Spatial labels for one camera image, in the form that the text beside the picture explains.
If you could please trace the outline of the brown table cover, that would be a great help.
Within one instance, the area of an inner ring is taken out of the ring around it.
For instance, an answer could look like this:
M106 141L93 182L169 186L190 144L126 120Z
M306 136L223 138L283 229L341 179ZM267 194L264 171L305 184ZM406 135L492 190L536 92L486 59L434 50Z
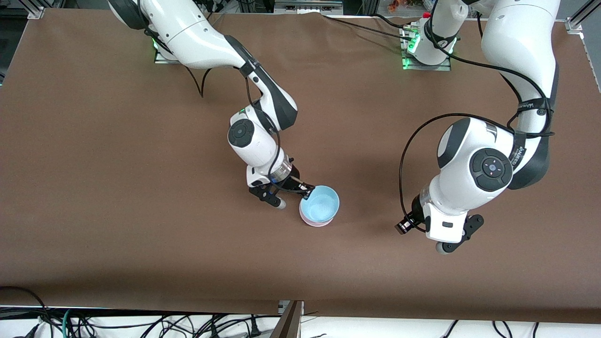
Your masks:
M340 209L315 228L248 192L228 144L248 103L237 70L201 98L180 65L106 9L27 23L0 87L0 286L48 306L320 316L601 323L601 92L583 43L553 32L559 64L550 169L478 210L454 253L401 220L401 153L419 125L499 123L515 95L496 71L409 71L391 37L308 15L225 15L298 104L283 149Z

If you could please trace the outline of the pink bowl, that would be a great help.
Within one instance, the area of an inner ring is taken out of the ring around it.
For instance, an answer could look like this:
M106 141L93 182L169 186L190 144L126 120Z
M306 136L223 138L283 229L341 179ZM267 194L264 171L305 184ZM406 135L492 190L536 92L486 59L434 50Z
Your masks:
M299 214L303 222L312 227L324 227L336 216L337 209L323 206L299 206Z

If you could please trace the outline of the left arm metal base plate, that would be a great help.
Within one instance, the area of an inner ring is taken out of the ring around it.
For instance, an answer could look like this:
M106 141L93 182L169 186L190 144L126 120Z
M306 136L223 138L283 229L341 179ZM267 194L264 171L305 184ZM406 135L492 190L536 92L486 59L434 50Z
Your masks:
M419 28L417 25L403 25L402 28L399 28L399 33L401 37L408 38L408 40L400 39L400 49L401 49L401 57L402 57L402 66L403 70L423 70L423 71L450 71L451 64L449 61L449 57L447 56L445 60L438 65L427 65L421 63L419 60L415 58L414 52L416 48L419 46L422 39Z

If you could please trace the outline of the light blue bowl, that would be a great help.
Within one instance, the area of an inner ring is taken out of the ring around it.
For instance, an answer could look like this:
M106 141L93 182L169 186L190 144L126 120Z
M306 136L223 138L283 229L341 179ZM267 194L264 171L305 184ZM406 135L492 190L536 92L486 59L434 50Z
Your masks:
M309 199L303 199L299 206L323 206L331 209L337 209L339 211L340 199L339 195L334 189L326 185L319 185L315 187Z

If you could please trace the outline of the orange plastic object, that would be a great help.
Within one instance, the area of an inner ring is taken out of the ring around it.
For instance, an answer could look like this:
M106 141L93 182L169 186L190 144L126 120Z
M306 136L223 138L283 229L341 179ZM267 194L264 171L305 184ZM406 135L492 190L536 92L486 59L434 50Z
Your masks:
M423 9L423 0L389 0L387 9L389 13L397 13L399 11Z

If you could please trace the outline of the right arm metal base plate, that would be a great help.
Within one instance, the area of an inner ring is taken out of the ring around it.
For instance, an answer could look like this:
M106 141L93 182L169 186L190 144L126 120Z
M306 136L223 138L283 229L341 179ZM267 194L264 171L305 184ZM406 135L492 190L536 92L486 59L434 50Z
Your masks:
M154 63L157 64L180 64L179 60L161 46L155 45Z

